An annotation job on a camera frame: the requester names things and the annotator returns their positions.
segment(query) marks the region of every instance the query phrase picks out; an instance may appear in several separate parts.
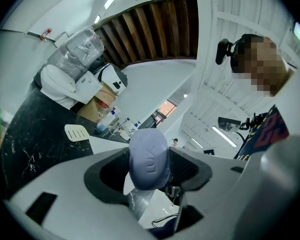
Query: plastic wrap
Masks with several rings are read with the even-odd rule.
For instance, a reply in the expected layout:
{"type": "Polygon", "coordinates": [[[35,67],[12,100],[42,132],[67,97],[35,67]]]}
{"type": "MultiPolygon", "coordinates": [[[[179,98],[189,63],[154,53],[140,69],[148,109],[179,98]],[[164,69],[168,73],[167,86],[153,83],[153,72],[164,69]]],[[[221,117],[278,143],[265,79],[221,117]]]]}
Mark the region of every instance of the plastic wrap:
{"type": "Polygon", "coordinates": [[[44,62],[43,67],[55,65],[77,81],[103,52],[104,44],[93,27],[84,27],[62,44],[44,62]]]}

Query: white ceiling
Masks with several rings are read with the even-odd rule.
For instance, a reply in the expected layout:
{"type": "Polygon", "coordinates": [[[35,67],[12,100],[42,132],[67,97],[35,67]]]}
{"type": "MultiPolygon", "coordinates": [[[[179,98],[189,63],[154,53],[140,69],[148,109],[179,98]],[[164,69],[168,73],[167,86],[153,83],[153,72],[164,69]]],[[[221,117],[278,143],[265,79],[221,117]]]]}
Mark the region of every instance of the white ceiling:
{"type": "Polygon", "coordinates": [[[229,58],[222,65],[215,63],[218,42],[223,38],[235,42],[249,33],[267,36],[277,44],[285,60],[296,67],[300,65],[300,42],[292,33],[294,19],[279,0],[212,0],[212,3],[208,61],[196,102],[183,117],[181,130],[204,148],[213,147],[216,155],[232,158],[242,140],[237,134],[225,133],[237,144],[233,148],[211,130],[212,126],[218,126],[218,117],[244,122],[254,113],[267,112],[274,101],[270,97],[247,96],[237,87],[229,58]]]}

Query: soap bar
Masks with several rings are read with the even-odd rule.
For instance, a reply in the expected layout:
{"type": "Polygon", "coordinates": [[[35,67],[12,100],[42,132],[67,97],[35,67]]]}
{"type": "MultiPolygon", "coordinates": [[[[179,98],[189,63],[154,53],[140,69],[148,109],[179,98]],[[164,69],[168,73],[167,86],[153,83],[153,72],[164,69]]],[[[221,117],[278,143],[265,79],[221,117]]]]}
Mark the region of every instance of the soap bar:
{"type": "Polygon", "coordinates": [[[170,176],[169,147],[157,129],[137,130],[129,143],[129,174],[138,190],[163,188],[170,176]]]}

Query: black countertop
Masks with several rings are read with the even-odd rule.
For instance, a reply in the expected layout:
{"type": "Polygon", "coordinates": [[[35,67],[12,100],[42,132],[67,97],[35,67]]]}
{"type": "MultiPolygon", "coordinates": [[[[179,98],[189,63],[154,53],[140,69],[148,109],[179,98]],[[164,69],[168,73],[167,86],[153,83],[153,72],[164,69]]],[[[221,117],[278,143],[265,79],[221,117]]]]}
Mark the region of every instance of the black countertop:
{"type": "Polygon", "coordinates": [[[0,149],[0,196],[10,199],[47,169],[93,154],[89,140],[71,142],[66,124],[82,125],[94,137],[127,143],[98,133],[96,123],[76,115],[35,89],[23,102],[4,136],[0,149]]]}

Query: headset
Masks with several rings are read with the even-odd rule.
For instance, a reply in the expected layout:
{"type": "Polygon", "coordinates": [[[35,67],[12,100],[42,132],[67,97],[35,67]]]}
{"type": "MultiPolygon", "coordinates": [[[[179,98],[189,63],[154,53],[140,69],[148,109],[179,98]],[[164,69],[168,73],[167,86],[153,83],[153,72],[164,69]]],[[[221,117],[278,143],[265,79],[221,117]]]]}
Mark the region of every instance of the headset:
{"type": "Polygon", "coordinates": [[[231,48],[233,46],[236,46],[237,43],[239,43],[241,40],[244,40],[246,37],[259,37],[256,34],[243,34],[239,40],[237,40],[235,43],[229,42],[228,39],[224,38],[218,43],[218,47],[216,50],[216,57],[215,57],[215,63],[218,65],[221,65],[227,57],[233,57],[234,53],[231,52],[231,48]]]}

